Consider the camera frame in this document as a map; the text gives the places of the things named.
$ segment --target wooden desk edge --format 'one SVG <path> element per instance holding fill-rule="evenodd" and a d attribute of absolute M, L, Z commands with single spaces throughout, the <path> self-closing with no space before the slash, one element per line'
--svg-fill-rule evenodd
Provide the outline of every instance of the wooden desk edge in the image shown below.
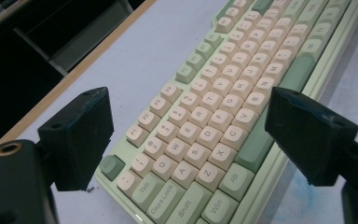
<path fill-rule="evenodd" d="M 80 77 L 156 0 L 145 0 L 97 48 L 95 48 L 68 76 L 51 90 L 1 139 L 0 144 L 17 139 L 57 98 Z"/>

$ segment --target space bar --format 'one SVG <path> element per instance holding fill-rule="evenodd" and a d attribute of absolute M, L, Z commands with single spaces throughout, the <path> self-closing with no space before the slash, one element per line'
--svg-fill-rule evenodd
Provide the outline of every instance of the space bar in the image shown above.
<path fill-rule="evenodd" d="M 295 58 L 280 87 L 301 91 L 307 83 L 316 62 L 311 57 L 301 56 Z M 267 117 L 267 108 L 264 109 L 260 119 L 249 134 L 245 143 L 241 147 L 235 162 L 250 171 L 257 173 L 272 146 L 273 140 L 264 131 Z"/>

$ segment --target white desk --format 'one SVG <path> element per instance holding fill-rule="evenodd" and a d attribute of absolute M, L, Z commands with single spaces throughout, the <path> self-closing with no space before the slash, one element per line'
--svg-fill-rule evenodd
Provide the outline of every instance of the white desk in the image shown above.
<path fill-rule="evenodd" d="M 64 81 L 72 84 L 68 87 L 62 85 L 57 88 L 61 91 L 54 90 L 48 96 L 50 99 L 58 98 L 51 105 L 47 104 L 47 109 L 43 109 L 40 116 L 38 112 L 31 111 L 24 118 L 37 119 L 29 127 L 22 124 L 27 128 L 19 138 L 38 141 L 36 129 L 59 109 L 83 91 L 106 86 L 110 91 L 115 123 L 115 132 L 106 154 L 210 30 L 214 14 L 225 2 L 158 0 L 153 5 L 152 1 L 147 2 L 147 5 L 152 5 L 151 8 L 143 14 L 146 6 L 135 12 L 135 15 L 142 14 L 138 21 L 131 19 L 134 23 L 124 34 L 117 40 L 118 35 L 110 42 L 102 43 L 104 48 L 98 48 L 97 53 L 91 54 L 90 57 L 98 56 L 116 40 L 98 60 L 91 64 L 93 60 L 86 59 L 73 72 L 77 75 L 71 77 L 70 74 L 70 81 Z M 327 87 L 322 102 L 358 124 L 358 34 L 349 44 Z M 310 187 L 296 167 L 289 163 L 260 223 L 342 223 L 342 183 L 340 181 L 334 188 Z M 54 190 L 61 223 L 134 222 L 95 179 L 91 180 L 89 187 L 93 188 L 91 192 Z"/>

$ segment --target desk surface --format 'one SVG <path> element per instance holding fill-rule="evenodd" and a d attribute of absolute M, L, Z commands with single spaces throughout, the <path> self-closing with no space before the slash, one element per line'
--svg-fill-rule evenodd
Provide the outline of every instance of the desk surface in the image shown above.
<path fill-rule="evenodd" d="M 0 142 L 38 141 L 36 129 L 79 93 L 107 86 L 115 132 L 106 154 L 199 44 L 225 2 L 146 1 Z M 358 124 L 358 27 L 321 102 Z M 333 188 L 311 187 L 289 162 L 259 222 L 343 223 L 342 184 L 340 179 Z M 95 179 L 89 192 L 52 188 L 63 224 L 134 222 Z"/>

